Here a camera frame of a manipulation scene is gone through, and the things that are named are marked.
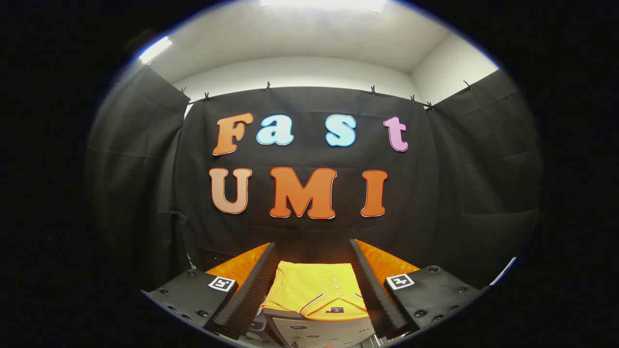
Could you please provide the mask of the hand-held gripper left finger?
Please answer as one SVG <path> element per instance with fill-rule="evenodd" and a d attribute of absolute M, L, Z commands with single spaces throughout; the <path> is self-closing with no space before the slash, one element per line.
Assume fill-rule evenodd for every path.
<path fill-rule="evenodd" d="M 197 330 L 238 339 L 249 331 L 279 262 L 276 243 L 265 243 L 210 271 L 187 269 L 142 294 Z"/>

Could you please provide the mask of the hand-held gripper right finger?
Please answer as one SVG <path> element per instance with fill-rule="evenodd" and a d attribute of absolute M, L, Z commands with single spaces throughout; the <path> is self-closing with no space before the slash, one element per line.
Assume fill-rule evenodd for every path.
<path fill-rule="evenodd" d="M 376 335 L 418 334 L 473 304 L 476 287 L 440 266 L 414 267 L 360 240 L 349 240 L 350 264 Z"/>

